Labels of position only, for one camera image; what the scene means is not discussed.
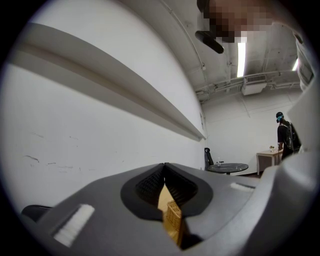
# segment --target small table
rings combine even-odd
[[[230,173],[241,172],[248,168],[249,165],[245,163],[221,163],[220,166],[217,164],[210,165],[208,167],[208,172],[230,175]]]
[[[260,170],[264,171],[267,167],[278,165],[280,163],[280,157],[283,153],[283,150],[273,151],[270,150],[262,151],[256,153],[256,166],[257,166],[257,174],[259,175]]]

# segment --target wooden side table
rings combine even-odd
[[[281,161],[283,150],[273,151],[270,150],[262,151],[256,153],[256,165],[257,165],[257,174],[260,174],[260,171],[264,171],[267,167],[278,165]]]

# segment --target round table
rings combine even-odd
[[[221,163],[220,166],[218,166],[217,164],[210,165],[207,171],[217,173],[217,174],[230,175],[230,173],[241,172],[248,168],[249,168],[249,165],[245,163]]]

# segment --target table leg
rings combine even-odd
[[[259,156],[258,155],[256,155],[256,171],[257,171],[257,174],[259,175],[260,170],[259,170]]]

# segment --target fluorescent light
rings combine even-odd
[[[245,73],[245,64],[246,64],[246,43],[238,43],[238,73],[237,78],[243,77]]]
[[[297,70],[298,63],[299,63],[298,58],[296,58],[296,61],[295,61],[295,63],[294,63],[294,66],[293,66],[292,71],[296,71],[296,70]]]

